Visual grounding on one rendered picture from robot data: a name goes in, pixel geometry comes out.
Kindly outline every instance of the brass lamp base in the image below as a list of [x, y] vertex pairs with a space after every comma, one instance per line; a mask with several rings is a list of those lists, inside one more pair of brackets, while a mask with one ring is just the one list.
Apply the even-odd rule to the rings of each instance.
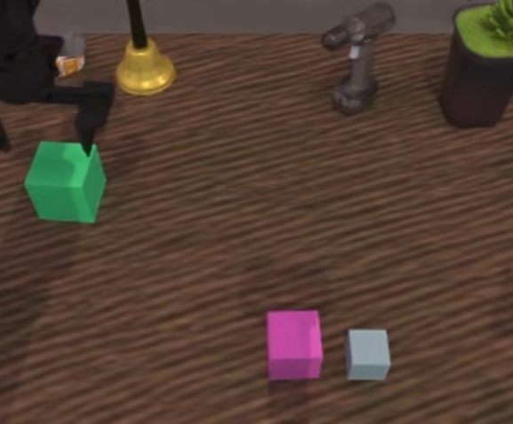
[[145, 49], [135, 49], [130, 41], [115, 77], [119, 88], [130, 95], [154, 95], [171, 85], [176, 70], [151, 39]]

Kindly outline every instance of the pink block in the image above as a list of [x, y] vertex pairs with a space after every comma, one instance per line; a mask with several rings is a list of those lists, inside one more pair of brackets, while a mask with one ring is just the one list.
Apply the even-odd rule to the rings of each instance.
[[323, 362], [317, 311], [268, 312], [268, 379], [319, 378]]

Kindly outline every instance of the wooden floor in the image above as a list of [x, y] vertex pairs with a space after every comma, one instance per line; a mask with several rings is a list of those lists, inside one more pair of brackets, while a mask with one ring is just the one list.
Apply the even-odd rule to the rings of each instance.
[[[117, 94], [94, 225], [22, 190], [73, 110], [0, 106], [0, 424], [513, 424], [513, 104], [444, 124], [446, 36], [382, 37], [355, 118], [315, 36], [158, 41], [177, 81]], [[92, 38], [87, 76], [124, 42]], [[277, 308], [321, 311], [319, 381], [268, 385]], [[350, 327], [389, 330], [386, 382], [346, 381]]]

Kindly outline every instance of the light blue cube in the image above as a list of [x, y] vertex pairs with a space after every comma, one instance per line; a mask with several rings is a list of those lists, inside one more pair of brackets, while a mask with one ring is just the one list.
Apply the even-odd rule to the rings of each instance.
[[349, 329], [345, 343], [346, 373], [352, 381], [383, 381], [391, 367], [385, 329]]

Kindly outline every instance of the black pot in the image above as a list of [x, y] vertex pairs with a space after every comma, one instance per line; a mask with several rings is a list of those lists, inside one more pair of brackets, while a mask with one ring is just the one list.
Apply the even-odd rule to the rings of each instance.
[[495, 126], [513, 97], [513, 57], [482, 57], [470, 51], [456, 28], [459, 12], [480, 5], [462, 7], [454, 14], [454, 34], [449, 61], [441, 87], [442, 113], [458, 128]]

